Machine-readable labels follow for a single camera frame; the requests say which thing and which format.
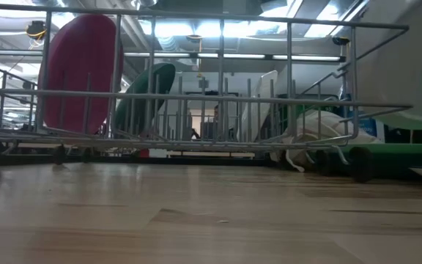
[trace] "red plate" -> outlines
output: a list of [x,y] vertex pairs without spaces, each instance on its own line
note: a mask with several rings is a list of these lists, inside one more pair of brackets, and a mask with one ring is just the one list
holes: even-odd
[[[82,15],[64,26],[50,43],[48,55],[48,90],[109,92],[114,71],[115,23],[104,15]],[[120,56],[123,72],[123,50]],[[42,71],[39,86],[42,84]],[[64,120],[60,123],[62,100],[45,98],[45,124],[74,132],[83,132],[85,98],[64,98]],[[108,113],[107,98],[92,98],[87,133],[95,133]]]

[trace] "wooden floor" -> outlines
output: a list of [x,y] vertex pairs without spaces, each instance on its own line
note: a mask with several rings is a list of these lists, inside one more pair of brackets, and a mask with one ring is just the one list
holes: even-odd
[[422,264],[422,183],[259,167],[1,167],[1,263]]

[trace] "wooden surface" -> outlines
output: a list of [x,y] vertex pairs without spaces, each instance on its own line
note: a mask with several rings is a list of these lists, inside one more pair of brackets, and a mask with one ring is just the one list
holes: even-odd
[[422,183],[259,167],[1,167],[0,263],[422,264]]

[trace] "wire rack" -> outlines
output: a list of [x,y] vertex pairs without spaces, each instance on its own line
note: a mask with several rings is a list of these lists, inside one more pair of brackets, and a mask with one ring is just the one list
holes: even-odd
[[[167,150],[217,150],[217,151],[274,151],[274,150],[288,150],[288,149],[300,149],[300,148],[311,148],[311,149],[324,149],[330,147],[340,147],[344,146],[350,139],[354,139],[359,134],[360,129],[360,119],[367,117],[375,117],[381,114],[393,113],[395,111],[403,111],[409,109],[412,106],[404,104],[394,104],[394,103],[378,103],[378,102],[360,102],[358,100],[358,68],[357,63],[360,59],[365,56],[368,56],[373,51],[381,48],[383,45],[389,43],[390,41],[401,36],[408,31],[408,26],[402,25],[391,25],[391,24],[381,24],[381,23],[355,23],[355,22],[344,22],[344,21],[317,21],[311,19],[302,19],[302,18],[264,18],[260,16],[249,16],[249,15],[207,15],[207,14],[196,14],[196,13],[180,13],[180,12],[156,12],[156,11],[136,11],[136,10],[102,10],[102,9],[74,9],[66,7],[40,7],[40,6],[18,6],[18,5],[5,5],[0,4],[0,10],[25,10],[25,11],[42,11],[46,12],[46,39],[43,51],[1,51],[0,55],[8,56],[42,56],[42,65],[43,76],[40,76],[42,80],[42,86],[37,86],[36,83],[28,81],[20,76],[17,76],[7,71],[1,70],[3,73],[2,87],[0,87],[0,141],[2,142],[32,142],[32,143],[51,143],[51,144],[74,144],[83,147],[131,147],[136,149],[167,149]],[[111,83],[110,92],[90,92],[87,87],[86,91],[64,91],[62,87],[59,90],[47,90],[47,82],[49,72],[46,69],[48,60],[48,50],[50,48],[50,37],[51,37],[51,19],[54,12],[73,12],[73,13],[86,13],[86,14],[104,14],[104,15],[113,15],[116,16],[116,46],[115,46],[115,60],[114,60],[114,72],[113,76],[121,76],[119,74],[119,58],[121,52],[121,41],[120,41],[120,27],[122,23],[122,18],[128,15],[149,17],[152,22],[152,33],[151,33],[151,43],[150,50],[147,53],[125,53],[125,56],[134,56],[134,57],[143,57],[149,60],[149,65],[153,65],[155,58],[161,57],[174,57],[180,58],[183,56],[191,57],[195,56],[197,58],[211,58],[218,60],[218,93],[217,95],[205,95],[204,88],[201,94],[187,95],[182,92],[182,77],[179,77],[179,91],[178,94],[158,94],[155,93],[155,85],[157,82],[149,81],[148,93],[144,94],[131,94],[131,93],[120,93],[119,85],[121,84],[121,77],[114,79]],[[251,97],[251,81],[249,80],[248,85],[248,96],[235,96],[229,94],[229,82],[227,78],[224,78],[223,64],[226,59],[239,59],[235,54],[225,54],[224,53],[224,36],[221,34],[219,39],[219,50],[215,54],[174,54],[174,53],[160,53],[155,50],[155,25],[156,19],[161,18],[199,18],[199,19],[216,19],[220,21],[221,32],[223,32],[225,21],[227,20],[239,20],[239,21],[270,21],[270,22],[279,22],[287,24],[287,50],[286,54],[280,55],[264,55],[255,56],[254,59],[269,59],[269,60],[284,60],[287,66],[287,87],[286,94],[287,98],[277,98],[274,96],[274,83],[271,82],[271,97],[270,98],[261,98]],[[352,48],[349,51],[348,62],[341,63],[338,70],[334,73],[328,73],[324,78],[321,78],[316,83],[305,89],[301,94],[296,94],[296,83],[292,78],[292,64],[296,61],[304,61],[304,56],[293,54],[292,53],[292,24],[293,23],[303,23],[303,24],[323,24],[323,25],[334,25],[334,26],[345,26],[348,27],[351,31],[351,46]],[[398,30],[398,33],[389,37],[388,39],[378,43],[371,49],[367,50],[363,54],[358,54],[356,48],[356,29],[357,28],[370,28],[370,29],[395,29]],[[347,85],[347,73],[351,71],[352,80],[349,84],[351,86],[351,99],[350,100],[322,100],[321,87],[329,78],[341,78],[344,85]],[[6,87],[7,79],[17,78],[22,81],[31,84],[31,89],[9,89]],[[153,71],[152,67],[149,68],[149,80],[152,80]],[[301,99],[300,96],[306,94],[312,89],[317,90],[318,99],[317,100],[307,100]],[[33,131],[14,131],[3,129],[2,114],[4,111],[4,99],[5,98],[17,98],[17,96],[26,95],[30,96],[31,100],[25,101],[30,105],[29,113],[29,124],[34,123]],[[108,98],[109,107],[108,107],[108,116],[106,118],[106,133],[101,135],[91,135],[86,133],[77,133],[72,131],[66,131],[59,128],[49,128],[44,125],[44,98],[48,96],[57,96],[61,98],[68,97],[82,97],[85,98],[86,103],[89,103],[90,98]],[[133,125],[130,128],[124,129],[123,131],[116,129],[114,125],[115,120],[115,109],[116,109],[116,100],[117,99],[128,99],[128,100],[146,100],[147,109],[145,111],[145,131],[147,131],[147,136],[142,133],[143,131],[135,131]],[[165,114],[159,114],[157,109],[152,108],[152,101],[154,100],[164,100]],[[179,111],[175,113],[169,113],[167,109],[167,103],[170,100],[178,100],[179,102]],[[211,139],[207,139],[205,136],[202,136],[200,139],[191,139],[190,137],[190,124],[191,119],[194,118],[192,114],[189,114],[188,111],[188,102],[192,100],[201,101],[202,110],[204,110],[204,105],[207,101],[218,102],[219,115],[223,118],[223,122],[213,122],[213,134],[217,135]],[[259,136],[256,141],[251,141],[250,137],[242,137],[229,135],[229,123],[233,122],[230,120],[236,120],[237,128],[241,128],[242,125],[240,120],[242,119],[242,108],[243,106],[250,106],[251,104],[257,104],[258,109],[260,110],[260,105],[262,103],[269,103],[271,105],[272,111],[270,111],[270,125],[269,133],[263,139]],[[229,105],[236,105],[237,110],[234,116],[229,115]],[[321,106],[337,106],[344,108],[352,108],[353,116],[342,120],[342,122],[352,122],[353,130],[351,133],[348,133],[348,130],[345,129],[345,134],[342,136],[337,136],[329,139],[323,139],[320,136],[321,130],[321,119],[319,118],[319,138],[312,142],[297,142],[297,116],[296,116],[296,106],[311,106],[312,109],[317,109],[321,112]],[[385,108],[383,111],[379,111],[373,114],[360,114],[360,107],[380,107]],[[278,128],[276,125],[278,117],[277,115],[278,107],[287,107],[289,116],[286,118],[287,129]],[[34,120],[32,120],[32,113],[36,112]],[[84,112],[84,120],[88,115],[88,111]],[[134,107],[131,108],[130,113],[127,115],[127,118],[130,118],[134,115]],[[201,119],[201,124],[204,124],[205,119],[210,120],[209,117],[205,116],[204,111],[201,112],[201,116],[197,116]],[[264,120],[253,120],[248,112],[248,132],[251,134],[250,122],[258,122],[258,127],[261,127]],[[175,119],[175,126],[172,128],[169,125],[171,119]],[[158,128],[162,127],[162,132],[158,132]],[[282,143],[282,139],[292,137],[293,140],[289,144]]]

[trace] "ceiling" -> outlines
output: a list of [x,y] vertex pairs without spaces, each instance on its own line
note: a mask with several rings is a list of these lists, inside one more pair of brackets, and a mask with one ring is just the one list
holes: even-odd
[[[136,3],[141,0],[0,0],[0,4],[38,4],[48,6],[66,6],[77,8],[120,8],[134,9],[138,8]],[[349,10],[353,11],[356,4],[365,0],[283,0],[282,4],[288,4],[288,7],[277,7],[281,5],[281,0],[214,0],[214,1],[196,1],[196,0],[159,0],[158,4],[151,7],[152,10],[162,10],[169,12],[194,12],[194,13],[229,13],[238,15],[267,15],[267,16],[286,16],[291,12],[296,18],[313,19],[344,19]],[[275,12],[276,9],[265,8],[268,5],[275,4],[273,7],[285,9],[283,15]],[[59,28],[74,18],[76,14],[57,13],[53,15],[53,35]],[[44,21],[43,12],[5,12],[0,10],[0,49],[11,50],[42,50],[42,45],[34,45],[25,34],[27,25],[32,21]],[[286,28],[285,24],[278,23],[249,23],[248,21],[226,21],[224,29],[225,52],[236,54],[285,54],[286,53]],[[203,20],[170,20],[161,18],[158,25],[162,26],[165,34],[158,34],[160,26],[156,28],[154,46],[162,51],[181,51],[191,52],[200,51],[199,43],[192,43],[187,40],[186,34],[197,34],[203,36],[201,42],[201,51],[213,53],[219,48],[219,34],[221,33],[217,21]],[[292,39],[294,54],[310,55],[331,55],[338,56],[340,48],[332,43],[329,36],[333,29],[313,28],[314,25],[294,24],[292,26]],[[137,18],[126,16],[122,22],[121,39],[125,52],[145,52],[150,49],[152,44],[151,29],[148,28],[147,18]],[[344,30],[339,31],[338,35],[344,35]],[[0,56],[0,67],[5,70],[11,69],[11,72],[32,81],[37,80],[38,68],[41,58],[38,56]],[[142,72],[145,67],[145,59],[125,58],[124,88],[135,77]],[[179,72],[202,71],[204,73],[215,73],[218,70],[217,59],[167,59],[174,63]],[[237,59],[226,59],[224,71],[226,73],[267,73],[271,70],[281,70],[285,62],[274,61],[248,61]],[[335,70],[337,65],[318,63],[311,69],[311,64],[302,63],[293,66],[294,78],[296,81],[303,80],[302,83],[310,84],[317,81],[318,76]],[[21,87],[22,82],[9,80],[10,87]],[[329,84],[332,89],[339,87],[338,82]],[[8,103],[14,106],[20,105],[16,100],[8,100]]]

